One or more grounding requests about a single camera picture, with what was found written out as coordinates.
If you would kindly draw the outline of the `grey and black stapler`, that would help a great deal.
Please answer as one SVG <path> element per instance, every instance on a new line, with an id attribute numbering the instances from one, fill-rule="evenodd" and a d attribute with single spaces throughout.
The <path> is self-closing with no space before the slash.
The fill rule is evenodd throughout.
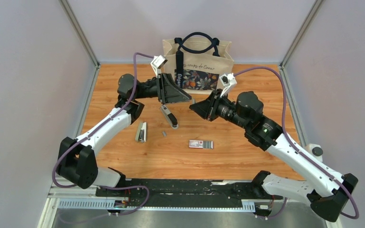
<path id="1" fill-rule="evenodd" d="M 166 105 L 161 105 L 160 111 L 163 113 L 166 121 L 173 129 L 178 129 L 179 124 L 175 115 L 168 109 Z"/>

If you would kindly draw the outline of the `small grey-green stapler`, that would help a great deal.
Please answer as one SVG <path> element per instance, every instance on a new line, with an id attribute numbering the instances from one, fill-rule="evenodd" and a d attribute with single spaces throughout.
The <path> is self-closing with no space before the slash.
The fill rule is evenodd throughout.
<path id="1" fill-rule="evenodd" d="M 147 142 L 147 122 L 140 122 L 135 134 L 135 141 L 145 143 Z"/>

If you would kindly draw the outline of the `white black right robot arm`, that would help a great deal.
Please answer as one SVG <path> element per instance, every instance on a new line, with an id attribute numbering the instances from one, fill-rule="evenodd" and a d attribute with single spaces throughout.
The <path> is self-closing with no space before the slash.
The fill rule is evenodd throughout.
<path id="1" fill-rule="evenodd" d="M 348 201 L 354 203 L 351 193 L 358 179 L 351 173 L 341 174 L 324 165 L 312 154 L 301 148 L 275 121 L 263 114 L 263 103 L 254 92 L 242 92 L 231 101 L 213 91 L 208 98 L 190 105 L 202 119 L 213 121 L 218 117 L 244 129 L 245 138 L 284 161 L 303 181 L 260 171 L 252 180 L 252 193 L 258 199 L 277 195 L 302 202 L 321 218 L 336 222 Z"/>

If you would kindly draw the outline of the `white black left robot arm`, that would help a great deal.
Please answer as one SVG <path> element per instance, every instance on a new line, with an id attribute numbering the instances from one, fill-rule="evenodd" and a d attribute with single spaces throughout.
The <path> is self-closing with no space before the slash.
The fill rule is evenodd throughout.
<path id="1" fill-rule="evenodd" d="M 77 138 L 66 137 L 61 141 L 53 177 L 59 175 L 70 181 L 73 187 L 82 189 L 92 185 L 108 187 L 113 196 L 121 197 L 126 191 L 121 172 L 99 167 L 96 161 L 99 152 L 139 118 L 144 108 L 139 99 L 157 98 L 165 105 L 188 102 L 192 98 L 174 83 L 171 74 L 166 73 L 145 82 L 139 82 L 132 74 L 122 75 L 117 92 L 118 101 L 104 119 Z"/>

